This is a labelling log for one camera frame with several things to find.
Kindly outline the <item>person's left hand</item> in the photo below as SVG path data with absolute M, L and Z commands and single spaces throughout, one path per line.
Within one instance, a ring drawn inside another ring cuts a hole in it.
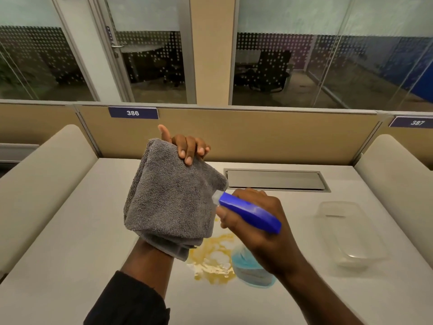
M 194 137 L 196 139 L 197 142 L 197 147 L 196 147 L 196 153 L 194 155 L 193 161 L 195 158 L 200 158 L 200 159 L 204 159 L 206 156 L 204 156 L 204 149 L 206 147 L 207 144 L 202 138 L 197 138 Z M 186 152 L 186 136 L 181 135 L 181 134 L 177 134 L 175 136 L 172 136 L 172 144 L 175 145 L 177 147 L 177 152 L 178 152 L 178 156 L 180 159 L 182 159 L 184 161 L 185 158 L 185 152 Z

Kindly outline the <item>person's right hand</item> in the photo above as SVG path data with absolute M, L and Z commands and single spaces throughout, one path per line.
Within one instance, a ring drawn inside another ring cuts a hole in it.
M 278 218 L 282 224 L 279 234 L 269 234 L 252 227 L 241 218 L 241 228 L 238 231 L 232 231 L 265 270 L 275 275 L 278 271 L 294 267 L 301 259 L 305 259 L 295 242 L 278 198 L 252 188 L 237 189 L 233 195 L 263 208 Z

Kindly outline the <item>blue spray bottle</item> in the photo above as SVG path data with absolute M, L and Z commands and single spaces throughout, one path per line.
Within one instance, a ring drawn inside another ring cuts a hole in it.
M 279 219 L 259 206 L 219 190 L 212 196 L 212 201 L 237 213 L 252 227 L 269 234 L 280 233 Z M 237 278 L 250 287 L 267 289 L 276 281 L 275 276 L 268 273 L 243 244 L 232 250 L 231 264 Z

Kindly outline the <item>grey microfiber cloth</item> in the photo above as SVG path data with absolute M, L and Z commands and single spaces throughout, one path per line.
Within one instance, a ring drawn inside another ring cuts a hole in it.
M 185 262 L 189 251 L 211 237 L 212 196 L 226 191 L 226 177 L 202 159 L 188 166 L 175 145 L 149 140 L 123 209 L 126 229 L 154 248 Z

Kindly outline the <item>person's right forearm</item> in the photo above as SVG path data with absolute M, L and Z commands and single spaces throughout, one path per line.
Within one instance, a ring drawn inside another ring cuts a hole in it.
M 305 259 L 275 273 L 308 325 L 364 325 Z

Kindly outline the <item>person's left forearm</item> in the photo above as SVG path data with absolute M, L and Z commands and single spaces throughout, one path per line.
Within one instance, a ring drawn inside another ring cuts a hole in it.
M 166 297 L 174 257 L 138 238 L 120 271 Z

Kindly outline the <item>yellow liquid spill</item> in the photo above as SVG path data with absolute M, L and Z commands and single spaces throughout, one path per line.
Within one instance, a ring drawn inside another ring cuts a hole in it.
M 189 251 L 187 265 L 194 273 L 195 280 L 212 285 L 225 285 L 236 275 L 231 254 L 238 243 L 234 234 L 210 237 L 202 245 Z

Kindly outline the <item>blue desk number label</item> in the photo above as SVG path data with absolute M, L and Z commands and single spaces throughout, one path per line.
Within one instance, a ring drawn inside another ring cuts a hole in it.
M 155 107 L 108 107 L 112 118 L 158 120 L 159 113 Z
M 433 116 L 395 116 L 388 127 L 433 129 Z

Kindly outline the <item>beige desk partition panel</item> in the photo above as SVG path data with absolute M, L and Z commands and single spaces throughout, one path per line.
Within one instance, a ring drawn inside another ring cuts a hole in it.
M 421 163 L 433 169 L 433 129 L 388 127 L 395 116 L 433 116 L 433 112 L 404 112 L 374 110 L 378 123 L 355 154 L 351 165 L 355 165 L 374 140 L 383 134 L 395 138 Z
M 74 102 L 0 100 L 0 143 L 41 145 L 70 124 L 82 131 L 96 155 L 101 157 Z
M 78 110 L 105 158 L 141 158 L 163 124 L 210 144 L 208 161 L 349 165 L 379 123 L 374 112 L 157 107 L 156 120 L 115 118 L 105 105 Z

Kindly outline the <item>round white table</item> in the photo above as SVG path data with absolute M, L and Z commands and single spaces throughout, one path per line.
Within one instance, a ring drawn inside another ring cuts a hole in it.
M 131 84 L 153 81 L 163 77 L 161 60 L 163 45 L 132 44 L 121 49 L 122 60 Z

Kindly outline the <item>glass door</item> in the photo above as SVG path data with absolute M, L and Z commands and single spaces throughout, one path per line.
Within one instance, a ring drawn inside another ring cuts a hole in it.
M 88 0 L 122 102 L 196 104 L 191 0 Z

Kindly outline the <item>black office chair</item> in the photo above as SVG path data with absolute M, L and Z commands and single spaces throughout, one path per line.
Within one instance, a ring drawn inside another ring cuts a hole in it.
M 261 50 L 249 88 L 264 93 L 282 92 L 289 77 L 290 58 L 290 50 Z

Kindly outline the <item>clear plastic container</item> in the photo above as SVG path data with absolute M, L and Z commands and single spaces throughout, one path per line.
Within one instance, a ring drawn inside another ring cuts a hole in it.
M 321 202 L 316 220 L 336 265 L 363 269 L 388 258 L 381 236 L 359 204 Z

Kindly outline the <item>black sleeve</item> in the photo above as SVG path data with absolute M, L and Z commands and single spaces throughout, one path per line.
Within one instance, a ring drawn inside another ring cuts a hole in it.
M 83 325 L 168 325 L 170 309 L 151 287 L 116 271 Z

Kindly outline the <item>beige padded side divider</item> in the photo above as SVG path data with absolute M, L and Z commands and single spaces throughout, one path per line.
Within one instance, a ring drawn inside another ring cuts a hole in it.
M 0 178 L 0 277 L 22 258 L 98 160 L 67 125 Z
M 433 171 L 387 134 L 376 137 L 355 170 L 433 269 Z

